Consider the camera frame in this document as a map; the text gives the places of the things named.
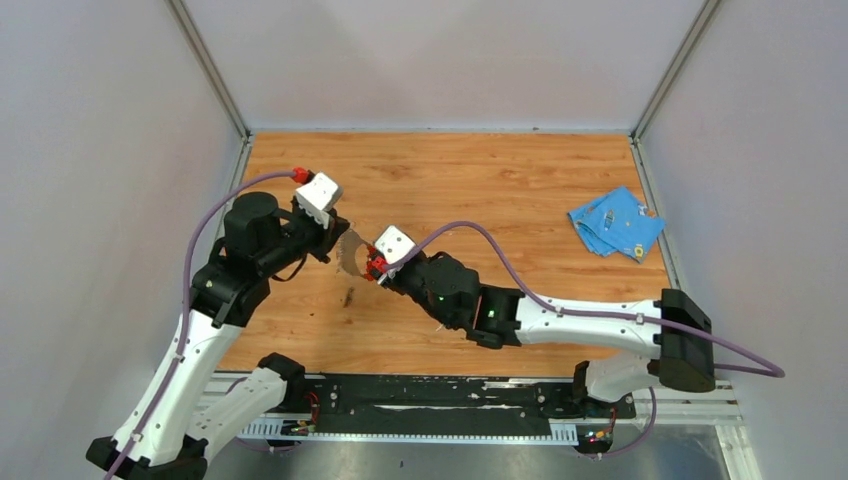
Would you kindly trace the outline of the keyring holder with red handle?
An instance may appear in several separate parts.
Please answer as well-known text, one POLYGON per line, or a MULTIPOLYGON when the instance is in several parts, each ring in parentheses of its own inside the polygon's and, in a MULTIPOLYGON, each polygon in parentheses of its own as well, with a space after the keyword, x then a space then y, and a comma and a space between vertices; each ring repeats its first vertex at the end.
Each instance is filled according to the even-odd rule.
POLYGON ((364 240, 355 230, 345 231, 336 243, 338 270, 352 277, 369 281, 380 281, 385 273, 370 266, 373 245, 364 240))

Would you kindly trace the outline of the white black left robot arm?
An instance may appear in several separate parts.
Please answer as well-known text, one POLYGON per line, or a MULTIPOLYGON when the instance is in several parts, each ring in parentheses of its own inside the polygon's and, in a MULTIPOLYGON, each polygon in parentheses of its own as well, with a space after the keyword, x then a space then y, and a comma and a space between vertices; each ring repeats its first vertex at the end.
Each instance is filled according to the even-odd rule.
POLYGON ((113 435, 91 442, 89 462, 121 479, 201 479, 261 414, 315 408, 304 367, 271 353, 222 399, 196 409, 220 360, 269 296, 271 278, 309 256, 328 262, 349 227, 334 209, 339 196, 299 188, 289 211, 265 192, 236 198, 223 237, 191 281, 188 309, 151 384, 113 435))

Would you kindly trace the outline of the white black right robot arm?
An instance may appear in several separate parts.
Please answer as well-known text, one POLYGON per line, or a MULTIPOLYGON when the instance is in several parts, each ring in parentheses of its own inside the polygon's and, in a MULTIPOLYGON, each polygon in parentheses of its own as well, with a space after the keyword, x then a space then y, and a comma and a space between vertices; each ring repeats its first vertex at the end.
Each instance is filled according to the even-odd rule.
POLYGON ((716 387, 708 316, 679 289, 657 300, 625 303, 575 301, 484 284, 477 271, 450 255, 419 254, 388 270, 384 260, 369 268, 378 283, 409 297, 449 330, 489 349, 536 344, 581 344, 613 348, 605 360, 578 363, 571 403, 596 417, 635 390, 663 386, 687 393, 716 387))

